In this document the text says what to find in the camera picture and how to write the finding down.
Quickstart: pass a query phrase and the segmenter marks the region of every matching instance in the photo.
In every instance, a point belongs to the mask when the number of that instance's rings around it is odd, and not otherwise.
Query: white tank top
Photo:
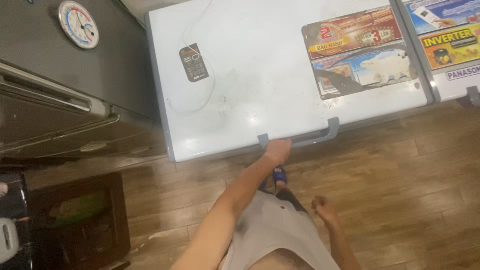
[[[278,248],[295,252],[316,270],[339,270],[307,213],[257,191],[237,221],[222,270],[247,270]]]

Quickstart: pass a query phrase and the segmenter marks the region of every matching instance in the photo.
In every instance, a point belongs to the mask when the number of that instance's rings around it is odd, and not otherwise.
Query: number 3
[[[382,38],[380,37],[380,33],[378,32],[377,29],[372,30],[370,33],[373,35],[373,41],[375,43],[379,43],[380,41],[382,41]]]
[[[330,33],[330,28],[328,26],[320,28],[320,37],[322,39],[332,37],[332,34]]]

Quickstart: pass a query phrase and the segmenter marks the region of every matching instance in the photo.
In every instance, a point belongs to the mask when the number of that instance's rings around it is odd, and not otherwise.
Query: round gauge
[[[79,47],[93,49],[98,44],[98,29],[90,13],[81,4],[64,1],[59,6],[63,31]]]

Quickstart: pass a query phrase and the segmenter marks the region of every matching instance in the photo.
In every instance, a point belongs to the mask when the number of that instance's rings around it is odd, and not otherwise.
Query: black shorts
[[[275,195],[275,194],[271,193],[270,191],[266,191],[264,189],[258,189],[258,190],[260,190],[264,193],[267,193],[267,194]],[[275,195],[275,197],[277,197],[277,199],[279,199],[279,200],[290,202],[291,204],[293,204],[293,207],[295,207],[295,210],[300,211],[300,212],[305,212],[305,213],[308,214],[305,207],[303,207],[303,205],[297,200],[297,198],[295,197],[295,195],[293,195],[293,193],[291,191],[289,191],[287,189],[282,189],[282,190],[280,190],[279,193],[277,193],[277,195]]]

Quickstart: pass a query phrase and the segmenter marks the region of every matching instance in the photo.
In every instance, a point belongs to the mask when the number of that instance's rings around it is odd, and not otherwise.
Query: chest freezer
[[[432,102],[388,0],[191,0],[145,15],[173,162]]]
[[[436,101],[480,106],[480,1],[397,0]]]

